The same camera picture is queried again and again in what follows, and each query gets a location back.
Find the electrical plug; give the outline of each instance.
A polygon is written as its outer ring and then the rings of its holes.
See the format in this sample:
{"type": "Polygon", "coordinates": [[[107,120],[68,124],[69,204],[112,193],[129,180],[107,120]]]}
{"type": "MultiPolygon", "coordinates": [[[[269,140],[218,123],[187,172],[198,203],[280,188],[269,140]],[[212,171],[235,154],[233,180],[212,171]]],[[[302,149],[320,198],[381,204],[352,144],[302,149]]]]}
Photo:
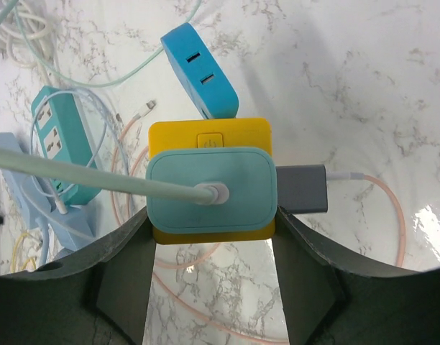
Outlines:
{"type": "Polygon", "coordinates": [[[239,99],[212,54],[189,24],[161,38],[169,62],[186,93],[205,119],[233,119],[239,99]]]}

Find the yellow power adapter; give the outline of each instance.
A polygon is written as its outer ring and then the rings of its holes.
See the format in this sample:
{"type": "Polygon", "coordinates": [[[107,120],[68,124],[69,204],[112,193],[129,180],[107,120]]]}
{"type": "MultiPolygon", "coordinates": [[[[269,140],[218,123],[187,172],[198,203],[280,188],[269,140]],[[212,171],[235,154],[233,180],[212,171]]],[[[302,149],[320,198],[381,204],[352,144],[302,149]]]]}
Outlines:
{"type": "MultiPolygon", "coordinates": [[[[158,122],[150,127],[148,146],[150,159],[167,150],[213,147],[257,147],[271,155],[271,126],[263,118],[158,122]]],[[[153,227],[159,244],[253,241],[274,233],[274,219],[263,229],[243,232],[168,234],[153,227]]]]}

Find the light blue power strip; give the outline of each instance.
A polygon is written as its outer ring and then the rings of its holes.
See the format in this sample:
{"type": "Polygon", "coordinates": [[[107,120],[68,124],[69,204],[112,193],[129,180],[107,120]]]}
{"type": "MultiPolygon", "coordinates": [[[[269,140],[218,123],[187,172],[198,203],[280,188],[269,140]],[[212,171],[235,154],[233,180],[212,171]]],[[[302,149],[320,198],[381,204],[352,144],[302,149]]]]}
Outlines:
{"type": "MultiPolygon", "coordinates": [[[[22,153],[19,143],[12,133],[0,133],[0,147],[22,153]]],[[[86,212],[83,209],[69,206],[67,207],[67,214],[60,214],[58,210],[51,212],[51,205],[48,199],[38,191],[41,187],[36,179],[29,178],[28,175],[21,172],[10,170],[2,170],[2,172],[11,192],[11,196],[17,204],[28,229],[36,229],[39,227],[40,220],[42,220],[43,223],[48,221],[60,244],[71,251],[83,248],[92,242],[92,230],[88,225],[86,212]],[[32,201],[25,198],[22,192],[22,184],[24,192],[29,195],[32,201]],[[48,213],[50,217],[46,219],[38,208],[48,213]],[[69,226],[89,236],[91,240],[71,234],[65,226],[69,226]]]]}

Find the tabletop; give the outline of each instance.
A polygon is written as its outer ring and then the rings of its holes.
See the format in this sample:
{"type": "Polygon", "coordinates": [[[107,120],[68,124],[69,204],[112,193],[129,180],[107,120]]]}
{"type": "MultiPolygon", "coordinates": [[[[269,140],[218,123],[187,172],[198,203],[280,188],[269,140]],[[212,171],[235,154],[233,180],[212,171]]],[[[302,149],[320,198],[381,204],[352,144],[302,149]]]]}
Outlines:
{"type": "MultiPolygon", "coordinates": [[[[62,74],[94,84],[142,63],[195,4],[68,0],[51,1],[44,11],[55,25],[62,74]]],[[[440,267],[440,0],[203,0],[191,23],[235,88],[238,116],[271,123],[276,165],[325,164],[328,171],[383,180],[405,214],[403,266],[440,267]]],[[[29,56],[23,48],[18,53],[29,56]]],[[[42,85],[36,70],[18,68],[0,55],[0,132],[14,132],[27,145],[30,106],[42,85]]],[[[155,101],[124,139],[131,164],[147,145],[151,124],[201,119],[164,53],[129,80],[94,92],[112,108],[117,133],[155,101]]],[[[100,116],[87,106],[82,116],[96,144],[100,116]]],[[[108,134],[100,169],[110,169],[113,150],[108,134]]],[[[145,162],[136,169],[136,176],[144,175],[145,162]]],[[[394,264],[398,224],[381,189],[366,181],[334,181],[328,191],[327,214],[299,218],[356,252],[394,264]]],[[[126,196],[117,199],[126,218],[126,196]]],[[[143,207],[145,199],[136,197],[135,203],[143,207]]],[[[97,237],[118,226],[108,192],[86,209],[97,237]]],[[[0,213],[5,216],[0,228],[4,275],[26,228],[1,173],[0,213]]],[[[50,259],[60,248],[53,237],[50,259]]],[[[19,262],[39,249],[38,241],[26,240],[19,262]]],[[[170,268],[155,267],[144,344],[286,339],[269,241],[158,246],[157,258],[170,268]],[[216,325],[206,324],[187,305],[216,325]]]]}

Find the light blue power adapter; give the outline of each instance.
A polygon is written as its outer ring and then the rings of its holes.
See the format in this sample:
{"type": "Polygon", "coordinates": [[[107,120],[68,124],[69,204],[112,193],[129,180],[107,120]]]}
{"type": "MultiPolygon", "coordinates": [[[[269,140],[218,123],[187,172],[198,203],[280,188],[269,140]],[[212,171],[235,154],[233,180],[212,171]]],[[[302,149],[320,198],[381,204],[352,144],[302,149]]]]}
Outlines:
{"type": "Polygon", "coordinates": [[[226,202],[209,206],[147,196],[152,224],[169,234],[254,231],[266,227],[278,207],[276,166],[268,153],[255,147],[164,151],[151,159],[147,179],[228,188],[226,202]]]}
{"type": "MultiPolygon", "coordinates": [[[[36,129],[42,153],[50,160],[87,165],[92,150],[73,95],[60,94],[43,105],[44,99],[57,91],[44,86],[32,102],[32,116],[39,111],[36,129]]],[[[97,168],[96,163],[92,162],[90,167],[97,168]]],[[[52,186],[62,193],[70,183],[52,180],[52,186]]],[[[99,192],[97,188],[75,185],[60,198],[66,205],[87,205],[99,192]]]]}
{"type": "MultiPolygon", "coordinates": [[[[14,152],[23,153],[17,138],[12,133],[0,133],[0,147],[14,152]]],[[[12,198],[17,204],[19,212],[21,213],[28,229],[39,227],[40,219],[42,219],[42,221],[47,220],[49,221],[54,234],[59,239],[60,244],[69,250],[78,250],[92,242],[92,240],[88,241],[79,236],[72,235],[63,226],[69,226],[92,238],[92,230],[87,223],[87,216],[84,210],[68,206],[67,214],[60,214],[58,210],[51,212],[49,200],[38,191],[41,190],[41,187],[36,179],[32,179],[21,172],[10,170],[2,170],[2,173],[9,187],[12,198]],[[23,194],[22,183],[24,192],[31,200],[28,200],[23,194]],[[56,222],[41,214],[41,212],[38,211],[38,208],[41,208],[45,213],[48,213],[50,218],[55,219],[56,222]]]]}
{"type": "Polygon", "coordinates": [[[161,38],[169,62],[194,105],[205,119],[233,119],[239,99],[212,54],[189,24],[161,38]]]}

